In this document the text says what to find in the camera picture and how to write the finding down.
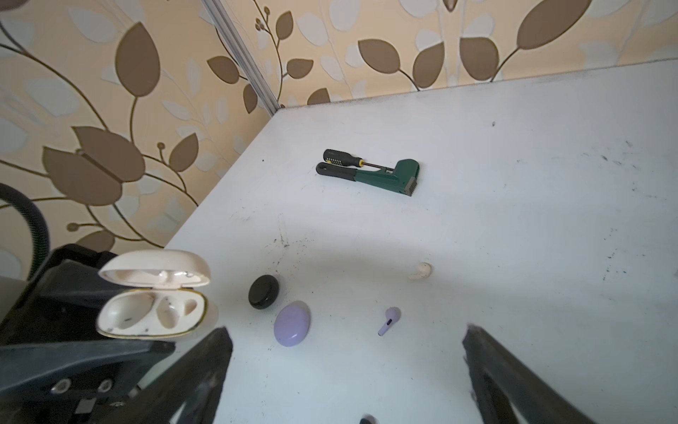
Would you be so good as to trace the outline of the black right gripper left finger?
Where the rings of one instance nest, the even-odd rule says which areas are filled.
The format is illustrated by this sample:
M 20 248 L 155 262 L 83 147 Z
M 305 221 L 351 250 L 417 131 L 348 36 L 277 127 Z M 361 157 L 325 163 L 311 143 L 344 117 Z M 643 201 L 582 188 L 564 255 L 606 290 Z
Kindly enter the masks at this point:
M 216 328 L 104 423 L 212 423 L 233 351 L 228 330 Z

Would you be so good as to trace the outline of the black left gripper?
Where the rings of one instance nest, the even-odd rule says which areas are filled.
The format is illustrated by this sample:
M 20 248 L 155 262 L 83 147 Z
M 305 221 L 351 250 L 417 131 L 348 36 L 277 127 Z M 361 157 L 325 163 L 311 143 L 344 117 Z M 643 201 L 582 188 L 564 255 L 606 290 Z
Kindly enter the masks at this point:
M 51 251 L 1 323 L 1 400 L 122 397 L 171 342 L 104 337 L 96 319 L 123 289 L 99 276 L 118 256 L 69 244 Z

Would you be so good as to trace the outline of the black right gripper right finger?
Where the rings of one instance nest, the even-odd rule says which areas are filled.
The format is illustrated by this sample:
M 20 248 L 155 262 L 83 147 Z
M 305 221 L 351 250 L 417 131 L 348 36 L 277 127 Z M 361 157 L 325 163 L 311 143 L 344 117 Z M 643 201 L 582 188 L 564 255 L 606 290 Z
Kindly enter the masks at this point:
M 464 336 L 465 362 L 485 423 L 591 423 L 593 420 L 477 325 Z

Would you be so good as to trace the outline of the cream earbud charging case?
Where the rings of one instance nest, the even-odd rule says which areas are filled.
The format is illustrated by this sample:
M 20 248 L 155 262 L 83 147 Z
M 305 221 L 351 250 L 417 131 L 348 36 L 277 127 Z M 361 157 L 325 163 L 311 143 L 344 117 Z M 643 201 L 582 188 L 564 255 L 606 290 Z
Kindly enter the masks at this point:
M 209 301 L 199 289 L 211 283 L 211 270 L 197 254 L 129 252 L 108 261 L 98 276 L 123 288 L 96 319 L 96 330 L 104 337 L 169 341 L 205 326 Z

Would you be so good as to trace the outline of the cream earbud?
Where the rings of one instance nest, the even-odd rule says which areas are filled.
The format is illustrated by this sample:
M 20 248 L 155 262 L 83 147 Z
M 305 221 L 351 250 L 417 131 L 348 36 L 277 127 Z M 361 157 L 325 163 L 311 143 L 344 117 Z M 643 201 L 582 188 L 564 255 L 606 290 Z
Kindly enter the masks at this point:
M 419 281 L 429 278 L 433 273 L 433 267 L 429 263 L 420 263 L 415 272 L 409 275 L 411 281 Z

